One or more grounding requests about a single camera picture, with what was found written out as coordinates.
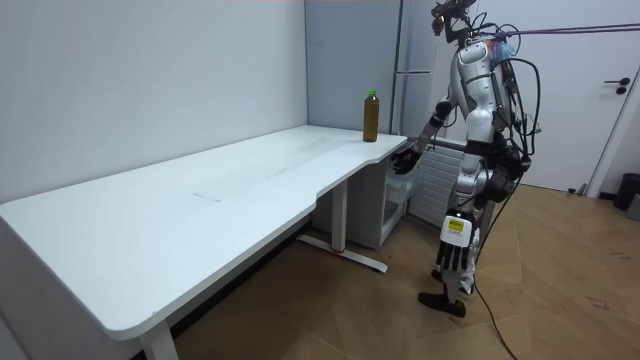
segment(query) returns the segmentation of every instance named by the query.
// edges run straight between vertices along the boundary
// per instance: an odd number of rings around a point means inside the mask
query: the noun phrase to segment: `desk top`
[[[405,137],[301,126],[0,205],[107,334],[139,336]]]

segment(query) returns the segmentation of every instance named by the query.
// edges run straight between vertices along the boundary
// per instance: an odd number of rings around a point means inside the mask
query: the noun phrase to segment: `black trash bin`
[[[613,206],[620,210],[627,211],[633,197],[640,192],[640,174],[624,174],[618,195],[613,202]]]

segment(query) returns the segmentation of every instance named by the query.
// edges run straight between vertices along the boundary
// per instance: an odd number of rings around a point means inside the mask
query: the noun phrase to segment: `humanoid robot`
[[[487,24],[474,29],[469,22],[466,11],[474,2],[451,0],[432,10],[434,33],[439,35],[444,28],[447,42],[458,42],[451,62],[448,95],[438,102],[416,143],[393,156],[396,173],[411,171],[431,138],[451,112],[460,107],[466,121],[467,144],[440,234],[438,268],[432,273],[443,283],[444,293],[418,295],[424,305],[458,317],[466,315],[458,292],[473,291],[475,259],[481,248],[479,218],[489,201],[507,199],[529,169],[531,153],[526,136],[537,132],[537,118],[533,128],[527,129],[527,115],[521,107],[511,62],[492,57],[497,40],[480,32],[489,26],[498,27]],[[466,26],[453,30],[453,19],[462,20]],[[509,130],[509,138],[503,135],[505,129]],[[513,141],[514,129],[524,143]]]

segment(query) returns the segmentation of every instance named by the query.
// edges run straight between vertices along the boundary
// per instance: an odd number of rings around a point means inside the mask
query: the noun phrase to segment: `yellow label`
[[[456,220],[450,220],[449,229],[462,232],[462,229],[464,229],[464,223]]]

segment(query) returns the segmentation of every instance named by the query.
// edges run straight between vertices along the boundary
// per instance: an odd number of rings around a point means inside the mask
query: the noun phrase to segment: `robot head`
[[[433,33],[436,36],[440,36],[446,20],[459,19],[465,16],[467,8],[475,2],[476,0],[449,0],[444,4],[436,4],[436,6],[431,9],[431,15],[434,18],[431,23]]]

